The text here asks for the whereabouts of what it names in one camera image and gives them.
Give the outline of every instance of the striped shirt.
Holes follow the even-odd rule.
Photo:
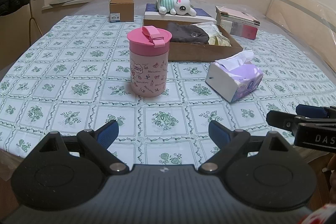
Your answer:
[[[174,0],[160,0],[160,6],[165,7],[167,12],[169,12],[174,8]]]

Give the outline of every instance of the white plush toy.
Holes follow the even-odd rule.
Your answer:
[[[196,15],[196,11],[190,6],[190,0],[158,0],[157,4],[159,13],[163,15],[166,13],[172,15],[185,15],[187,13],[191,16]]]

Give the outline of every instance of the small brown box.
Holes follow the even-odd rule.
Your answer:
[[[133,22],[133,0],[110,0],[110,22]]]
[[[169,20],[150,20],[144,19],[145,26],[152,25],[157,28],[166,29]],[[190,25],[195,22],[174,21],[181,25]],[[170,42],[169,44],[169,61],[194,61],[194,62],[213,62],[215,60],[231,57],[243,50],[242,46],[229,35],[221,26],[218,26],[219,31],[230,40],[231,47],[215,46],[209,44],[192,44],[192,43],[177,43]]]

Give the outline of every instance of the open cardboard tray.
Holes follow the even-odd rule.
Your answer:
[[[166,29],[169,20],[150,20],[144,19],[144,26],[154,26]],[[180,25],[190,25],[195,22],[174,21]],[[230,40],[231,47],[215,46],[209,44],[192,44],[171,42],[169,46],[169,61],[194,61],[194,62],[213,62],[215,60],[231,57],[243,50],[242,46],[229,35],[221,26],[220,32]]]

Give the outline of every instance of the table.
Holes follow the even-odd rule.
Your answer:
[[[269,110],[336,103],[325,74],[284,36],[265,31],[254,41],[235,37],[264,72],[258,89],[241,100],[223,100],[204,82],[209,64],[197,62],[170,62],[165,92],[140,97],[130,89],[126,35],[141,25],[141,16],[109,23],[102,15],[66,16],[54,25],[0,83],[0,149],[26,157],[49,131],[75,135],[116,119],[119,137],[108,150],[130,168],[199,166],[218,151],[207,133],[211,120],[265,135],[273,129],[265,121]],[[155,123],[160,117],[164,122]]]

